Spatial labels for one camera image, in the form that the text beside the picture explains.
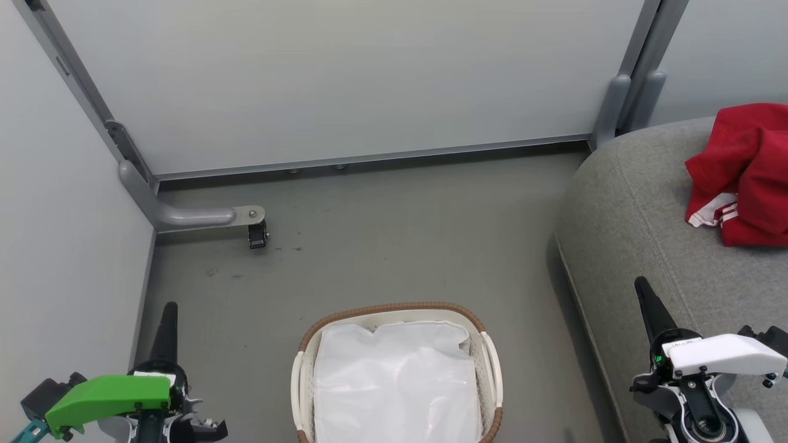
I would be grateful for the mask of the grey partition bottom rail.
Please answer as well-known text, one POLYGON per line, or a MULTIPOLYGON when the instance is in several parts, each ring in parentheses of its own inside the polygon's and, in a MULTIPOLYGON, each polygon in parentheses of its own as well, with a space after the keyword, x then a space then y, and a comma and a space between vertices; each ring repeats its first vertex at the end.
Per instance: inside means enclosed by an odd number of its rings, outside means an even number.
POLYGON ((290 171, 291 169, 309 169, 315 167, 326 167, 336 165, 348 165, 369 162, 388 162, 400 159, 419 159, 424 157, 434 157, 438 155, 453 155, 465 153, 478 153, 485 151, 506 150, 512 148, 530 148, 530 146, 543 146, 548 144, 568 143, 568 142, 587 142, 592 134, 565 135, 565 137, 544 137, 529 138, 529 140, 515 140, 510 142, 496 142, 473 144, 467 146, 454 146, 453 148, 436 148, 429 150, 404 151, 400 153, 384 153, 370 155, 355 155, 337 159, 318 159, 304 162, 284 162, 268 165, 229 167, 220 169, 205 169, 185 173, 166 173, 157 174, 155 179, 159 182, 169 182, 170 180, 194 180, 214 177, 229 177, 242 174, 259 174, 290 171))

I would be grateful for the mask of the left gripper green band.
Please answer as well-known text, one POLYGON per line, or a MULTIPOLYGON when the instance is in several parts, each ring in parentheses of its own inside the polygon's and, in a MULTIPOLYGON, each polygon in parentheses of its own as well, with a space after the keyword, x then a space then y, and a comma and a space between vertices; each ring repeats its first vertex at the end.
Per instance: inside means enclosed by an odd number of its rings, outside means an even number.
POLYGON ((200 420, 199 400, 188 395, 188 377, 177 364, 178 305, 166 303, 151 360, 127 375, 101 375, 72 387, 45 414, 50 434, 70 441, 93 421, 123 418, 127 443, 217 443, 228 437, 224 420, 200 420))

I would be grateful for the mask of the white laundry basket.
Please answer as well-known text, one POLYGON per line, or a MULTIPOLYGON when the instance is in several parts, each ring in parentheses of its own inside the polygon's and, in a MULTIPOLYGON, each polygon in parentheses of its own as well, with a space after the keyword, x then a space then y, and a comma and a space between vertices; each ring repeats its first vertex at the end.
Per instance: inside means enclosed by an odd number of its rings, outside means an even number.
POLYGON ((299 443, 316 443, 313 426, 315 361, 321 335, 334 325, 360 325, 368 330, 400 322, 449 322, 470 335, 470 355, 475 363, 482 435, 479 443, 494 443, 504 416, 504 384, 496 346, 481 320, 464 306, 443 302, 411 302, 367 306, 324 317, 307 331, 292 365, 292 417, 299 443))

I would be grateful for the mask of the grey partition post with hinge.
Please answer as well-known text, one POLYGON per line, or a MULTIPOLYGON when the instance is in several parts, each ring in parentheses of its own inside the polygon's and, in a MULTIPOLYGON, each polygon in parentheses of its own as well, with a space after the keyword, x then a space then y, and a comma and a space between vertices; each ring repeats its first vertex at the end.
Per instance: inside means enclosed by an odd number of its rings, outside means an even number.
POLYGON ((11 2, 81 105, 91 124, 107 144, 113 157, 118 162, 126 160, 132 163, 148 187, 156 189, 158 181, 136 148, 126 127, 115 119, 95 82, 90 78, 76 48, 57 20, 50 0, 11 0, 11 2))

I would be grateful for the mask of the grey metal partition foot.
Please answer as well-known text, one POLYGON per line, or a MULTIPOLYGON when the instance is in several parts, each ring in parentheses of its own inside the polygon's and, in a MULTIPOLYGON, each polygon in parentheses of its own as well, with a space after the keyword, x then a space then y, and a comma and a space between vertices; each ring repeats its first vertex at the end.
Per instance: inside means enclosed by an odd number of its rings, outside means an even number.
POLYGON ((118 176, 157 233, 258 225, 265 221, 265 209, 261 206, 186 208, 166 204, 127 160, 119 163, 118 176))

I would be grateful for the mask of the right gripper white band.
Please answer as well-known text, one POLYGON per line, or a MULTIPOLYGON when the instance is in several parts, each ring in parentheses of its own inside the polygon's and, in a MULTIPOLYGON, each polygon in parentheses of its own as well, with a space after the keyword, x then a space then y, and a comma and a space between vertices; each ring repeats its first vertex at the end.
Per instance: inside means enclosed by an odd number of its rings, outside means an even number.
POLYGON ((768 386, 785 377, 788 355, 757 336, 726 333, 703 338, 691 330, 675 330, 677 324, 647 278, 636 277, 634 289, 652 345, 650 373, 632 382, 637 404, 665 418, 680 410, 692 420, 721 420, 722 407, 713 388, 718 376, 763 376, 768 386))

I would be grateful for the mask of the grey fabric sofa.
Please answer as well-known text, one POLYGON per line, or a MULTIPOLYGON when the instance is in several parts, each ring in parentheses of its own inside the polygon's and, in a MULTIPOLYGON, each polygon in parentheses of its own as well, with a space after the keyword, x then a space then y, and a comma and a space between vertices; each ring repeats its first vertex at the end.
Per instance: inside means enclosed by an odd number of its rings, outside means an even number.
POLYGON ((717 229, 692 227, 686 161, 706 148, 712 117, 614 138, 574 174, 557 242, 609 397, 628 443, 664 432, 630 392, 649 369, 649 342, 634 289, 646 277, 678 326, 705 337, 788 332, 788 249, 724 246, 717 229))

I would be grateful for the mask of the white basket liner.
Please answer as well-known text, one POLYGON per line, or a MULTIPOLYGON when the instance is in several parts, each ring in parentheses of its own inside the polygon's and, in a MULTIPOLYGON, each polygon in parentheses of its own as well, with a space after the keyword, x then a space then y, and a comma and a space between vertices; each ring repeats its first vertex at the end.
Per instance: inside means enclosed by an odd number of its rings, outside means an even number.
POLYGON ((329 326, 313 370, 316 443, 479 443, 469 346, 449 322, 329 326))

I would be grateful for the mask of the red clothing with white stripes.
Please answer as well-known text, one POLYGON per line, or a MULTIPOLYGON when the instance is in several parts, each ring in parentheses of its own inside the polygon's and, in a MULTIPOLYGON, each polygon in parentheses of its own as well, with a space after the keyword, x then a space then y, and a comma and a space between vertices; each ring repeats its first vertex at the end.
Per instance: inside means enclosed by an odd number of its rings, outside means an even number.
POLYGON ((721 109, 686 169, 687 224, 717 227, 727 247, 788 249, 788 105, 721 109))

